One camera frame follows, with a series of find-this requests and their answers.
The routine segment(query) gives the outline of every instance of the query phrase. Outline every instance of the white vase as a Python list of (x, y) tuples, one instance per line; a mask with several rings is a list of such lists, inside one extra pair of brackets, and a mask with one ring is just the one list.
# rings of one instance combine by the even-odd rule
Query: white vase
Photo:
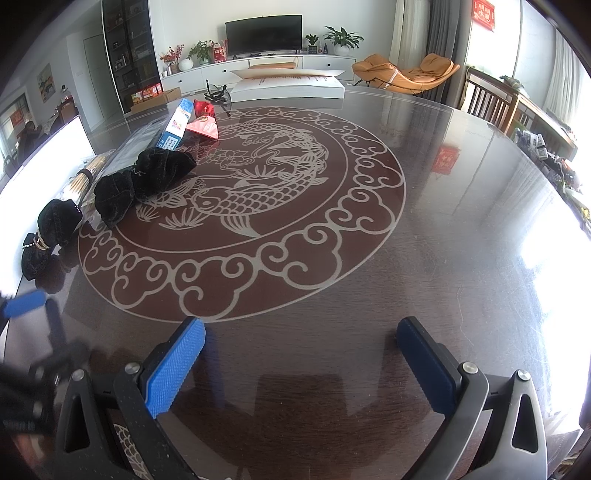
[(351, 49), (349, 46), (345, 45), (344, 47), (341, 45), (335, 45), (335, 55), (339, 57), (348, 57), (351, 54)]
[(186, 72), (193, 68), (193, 61), (191, 59), (184, 59), (178, 63), (178, 68), (181, 72)]

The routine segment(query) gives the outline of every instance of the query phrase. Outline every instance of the bundle of chopsticks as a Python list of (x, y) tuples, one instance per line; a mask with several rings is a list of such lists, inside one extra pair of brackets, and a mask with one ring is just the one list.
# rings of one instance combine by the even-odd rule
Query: bundle of chopsticks
[(75, 177), (73, 177), (64, 187), (60, 195), (61, 200), (72, 200), (75, 204), (80, 205), (82, 200), (90, 190), (92, 186), (91, 179), (97, 177), (111, 152), (103, 153), (95, 156), (88, 165), (80, 170)]

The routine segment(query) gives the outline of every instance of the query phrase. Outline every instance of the person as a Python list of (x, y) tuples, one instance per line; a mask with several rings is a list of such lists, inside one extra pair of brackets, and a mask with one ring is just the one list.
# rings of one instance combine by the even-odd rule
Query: person
[(35, 123), (28, 121), (18, 138), (17, 163), (22, 165), (38, 145), (41, 128), (35, 128)]

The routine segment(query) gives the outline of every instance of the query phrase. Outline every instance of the television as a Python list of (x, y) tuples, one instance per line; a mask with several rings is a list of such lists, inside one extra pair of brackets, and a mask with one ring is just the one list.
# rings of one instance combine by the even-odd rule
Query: television
[(246, 18), (226, 22), (228, 55), (301, 50), (301, 15)]

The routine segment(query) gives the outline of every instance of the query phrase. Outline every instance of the white curtain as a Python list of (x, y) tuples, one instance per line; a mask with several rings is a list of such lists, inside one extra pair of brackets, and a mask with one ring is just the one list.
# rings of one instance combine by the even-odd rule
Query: white curtain
[(554, 70), (544, 109), (551, 110), (566, 124), (570, 124), (577, 114), (583, 75), (583, 65), (560, 32), (556, 31)]
[(398, 0), (390, 61), (399, 69), (418, 67), (425, 58), (430, 0)]

